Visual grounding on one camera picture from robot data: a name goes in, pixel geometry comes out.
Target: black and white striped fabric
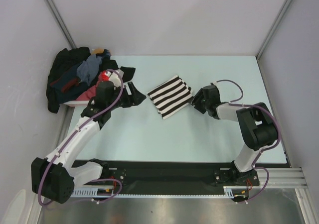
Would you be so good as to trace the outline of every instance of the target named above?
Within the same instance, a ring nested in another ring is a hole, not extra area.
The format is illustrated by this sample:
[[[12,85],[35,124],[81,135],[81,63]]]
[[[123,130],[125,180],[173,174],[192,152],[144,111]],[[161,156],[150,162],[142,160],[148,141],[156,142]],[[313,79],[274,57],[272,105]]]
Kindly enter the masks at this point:
[[[148,96],[163,119],[186,107],[193,98],[191,87],[178,75],[149,91]]]

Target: wall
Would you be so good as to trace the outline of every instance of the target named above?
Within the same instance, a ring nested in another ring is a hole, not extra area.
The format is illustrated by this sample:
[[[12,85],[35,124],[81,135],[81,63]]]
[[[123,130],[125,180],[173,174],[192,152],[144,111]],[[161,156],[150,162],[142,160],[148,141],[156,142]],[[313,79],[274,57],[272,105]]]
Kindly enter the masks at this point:
[[[77,46],[256,55],[285,0],[54,0]]]
[[[0,220],[14,224],[21,216],[25,223],[34,198],[31,162],[51,151],[63,118],[63,110],[47,110],[45,89],[67,43],[43,0],[0,0],[0,20]]]
[[[319,1],[295,0],[261,58],[293,165],[303,168],[319,208]]]

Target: table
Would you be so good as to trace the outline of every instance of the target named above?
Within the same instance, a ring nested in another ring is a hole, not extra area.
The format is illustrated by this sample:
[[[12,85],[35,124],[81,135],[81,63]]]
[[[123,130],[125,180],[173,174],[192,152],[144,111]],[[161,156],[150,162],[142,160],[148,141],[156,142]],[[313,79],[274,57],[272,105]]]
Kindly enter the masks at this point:
[[[146,94],[178,74],[192,87],[193,95],[220,79],[236,81],[244,90],[244,104],[264,102],[270,109],[254,56],[112,56],[119,66],[135,67],[133,82]],[[240,97],[232,83],[219,83],[221,101]],[[76,107],[69,132],[84,107]],[[239,124],[216,120],[187,106],[163,120],[147,97],[137,107],[118,108],[77,159],[113,161],[231,162],[243,147]],[[282,145],[265,152],[261,163],[285,164]]]

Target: reflective metal surface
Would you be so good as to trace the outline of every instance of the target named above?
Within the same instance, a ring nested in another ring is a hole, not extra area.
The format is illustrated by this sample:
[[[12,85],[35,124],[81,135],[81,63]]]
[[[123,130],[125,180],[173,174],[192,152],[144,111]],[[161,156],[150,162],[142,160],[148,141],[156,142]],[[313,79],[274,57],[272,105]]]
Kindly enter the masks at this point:
[[[267,189],[235,204],[217,199],[115,198],[96,205],[72,199],[43,209],[38,224],[304,224],[294,189]]]

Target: red cloth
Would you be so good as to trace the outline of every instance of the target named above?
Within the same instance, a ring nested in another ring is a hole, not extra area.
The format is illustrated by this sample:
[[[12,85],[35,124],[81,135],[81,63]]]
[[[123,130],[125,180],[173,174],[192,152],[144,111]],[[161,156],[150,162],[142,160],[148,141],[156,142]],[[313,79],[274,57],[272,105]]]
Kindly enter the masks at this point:
[[[87,91],[83,92],[76,101],[89,101],[92,97],[95,96],[95,89],[97,85],[102,81],[102,72],[98,76],[98,82],[96,85],[90,87]]]

